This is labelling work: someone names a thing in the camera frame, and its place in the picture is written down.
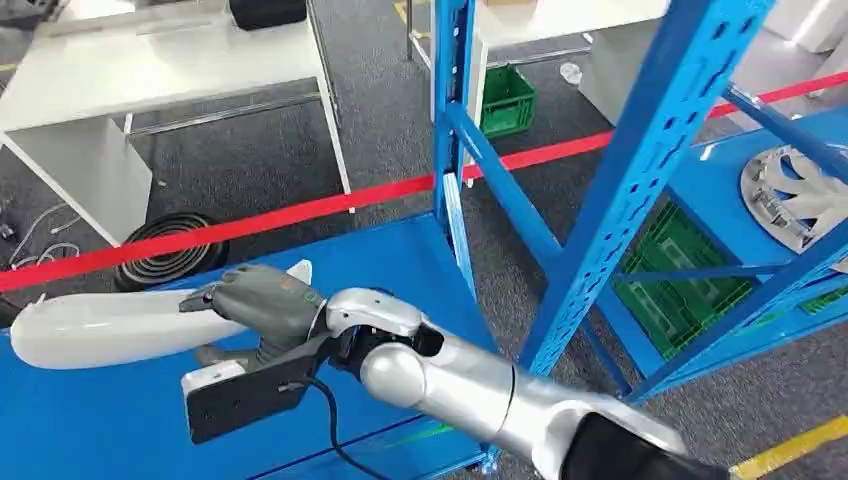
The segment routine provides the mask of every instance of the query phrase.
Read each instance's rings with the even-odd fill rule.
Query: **gray carpet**
[[[419,64],[404,61],[404,26],[392,2],[317,0],[316,9],[338,94],[342,144],[352,186],[361,188],[428,172],[427,74]],[[579,38],[556,43],[565,47],[578,44],[582,44]],[[549,47],[534,45],[530,49]],[[521,68],[538,91],[535,123],[529,132],[494,142],[499,152],[579,138],[609,128],[576,89],[559,77],[558,67],[557,63],[548,63]],[[156,112],[139,116],[137,123],[258,99],[254,96]],[[728,120],[713,120],[705,126],[702,138],[737,130]],[[341,190],[326,125],[316,103],[136,139],[134,143],[154,172],[151,216],[195,208],[229,220]],[[573,224],[599,158],[600,153],[593,152],[516,173],[560,238],[565,238]],[[0,152],[0,192],[12,199],[9,215],[22,229],[58,202],[7,149]],[[362,208],[355,215],[332,215],[238,239],[232,244],[230,260],[237,262],[379,224],[424,210],[429,204],[429,195],[417,195]],[[463,207],[481,309],[503,352],[515,356],[544,291],[544,277],[494,202],[485,181],[464,191]],[[65,219],[57,218],[50,224],[55,226]],[[85,250],[104,246],[82,224],[64,232],[62,238],[77,242]],[[39,251],[52,241],[44,231],[38,232],[28,250]],[[0,245],[0,258],[9,253],[11,246]],[[42,291],[60,294],[109,288],[108,272],[98,272],[14,292],[10,298],[21,302]],[[604,341],[623,360],[603,319],[594,310],[590,317]],[[845,413],[846,334],[848,325],[810,336],[661,394],[646,408],[679,428],[693,454],[735,464]],[[612,390],[579,334],[553,376],[571,385]],[[844,441],[831,445],[778,471],[773,478],[844,478],[848,471],[846,449]],[[476,474],[454,474],[454,478],[466,477],[476,478]],[[533,478],[533,474],[505,456],[494,478]]]

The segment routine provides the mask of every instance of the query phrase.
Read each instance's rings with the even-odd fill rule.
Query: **green crate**
[[[810,315],[815,315],[827,308],[831,303],[839,300],[845,295],[848,295],[848,287],[839,288],[832,292],[825,293],[824,295],[807,300],[806,302],[798,306],[801,308],[801,310],[809,313]]]
[[[536,113],[536,90],[510,65],[486,72],[480,130],[488,138],[523,132]]]
[[[672,271],[726,264],[724,254],[669,202],[624,259],[622,271]],[[670,359],[748,295],[753,284],[739,278],[709,278],[616,282],[613,288],[663,358]]]

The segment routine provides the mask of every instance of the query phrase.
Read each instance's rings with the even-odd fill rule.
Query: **yellow floor line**
[[[430,0],[412,0],[413,5],[424,5],[430,3]],[[400,17],[400,21],[406,25],[406,2],[395,2],[395,11]]]
[[[749,458],[731,468],[741,480],[753,480],[816,450],[825,443],[848,436],[848,416],[842,415]]]

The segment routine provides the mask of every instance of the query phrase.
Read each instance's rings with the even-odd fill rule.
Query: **red barrier tape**
[[[760,99],[764,102],[771,103],[817,90],[835,87],[844,83],[848,83],[848,72],[837,73],[808,82],[801,82],[764,93],[760,95]],[[736,111],[736,107],[733,105],[722,104],[713,108],[708,118],[721,117],[734,111]],[[539,165],[559,158],[603,148],[609,144],[611,138],[612,131],[599,133],[576,140],[505,155],[501,158],[501,161],[509,170]],[[482,172],[476,165],[469,165],[463,170],[463,178],[480,178],[481,176]],[[408,195],[426,192],[432,186],[433,176],[422,175],[398,182],[363,188],[351,192],[350,195],[339,194],[318,200],[310,200],[268,213],[192,230],[190,232],[140,240],[121,245],[120,247],[84,253],[79,257],[34,265],[15,271],[0,272],[0,291],[40,285],[60,278],[73,277],[83,273],[109,268],[124,262],[266,232],[333,213],[344,212],[349,208],[375,205]]]

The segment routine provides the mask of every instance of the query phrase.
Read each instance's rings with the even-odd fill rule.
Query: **white plastic part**
[[[311,283],[312,264],[301,260],[288,273]],[[39,299],[12,323],[12,348],[34,367],[92,368],[170,355],[245,330],[212,310],[181,313],[180,302],[192,291]]]
[[[215,365],[188,372],[180,380],[180,385],[183,387],[183,397],[188,397],[189,393],[198,388],[223,382],[228,378],[237,377],[244,373],[244,367],[236,360],[225,360]]]
[[[560,65],[559,74],[571,85],[580,85],[580,80],[583,78],[583,72],[580,71],[580,66],[571,62]]]
[[[848,163],[848,147],[830,147]],[[739,186],[754,219],[799,254],[848,219],[848,185],[823,172],[816,162],[791,146],[754,156],[742,171]],[[848,273],[848,258],[832,268]]]

